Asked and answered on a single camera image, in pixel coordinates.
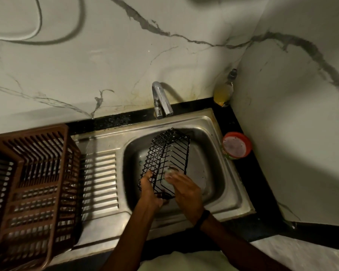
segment brown plastic dish rack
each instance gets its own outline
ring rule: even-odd
[[[64,124],[0,134],[0,270],[42,270],[78,241],[80,156]]]

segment black wristband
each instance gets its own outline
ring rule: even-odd
[[[193,227],[196,230],[199,230],[199,228],[201,227],[201,225],[203,224],[203,222],[209,217],[211,213],[208,210],[204,210],[202,212],[201,217],[199,218],[199,220],[196,222],[195,226]]]

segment stainless steel sink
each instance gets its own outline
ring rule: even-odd
[[[112,250],[140,193],[137,185],[151,140],[171,127],[191,138],[187,175],[202,190],[205,207],[220,220],[254,212],[236,169],[221,152],[212,109],[73,136],[85,179],[83,233],[77,245],[51,264]],[[149,239],[191,227],[174,199],[155,216]]]

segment yellow dish soap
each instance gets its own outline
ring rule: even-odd
[[[234,93],[233,81],[237,77],[237,69],[233,68],[227,76],[227,81],[224,84],[215,86],[214,88],[214,101],[222,107],[226,107],[230,104],[230,98]]]

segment person's left hand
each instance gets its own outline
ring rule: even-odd
[[[151,211],[157,212],[163,205],[163,199],[157,198],[154,194],[153,187],[150,182],[150,178],[152,175],[153,172],[148,170],[140,180],[140,185],[142,188],[140,201],[145,207],[148,207]]]

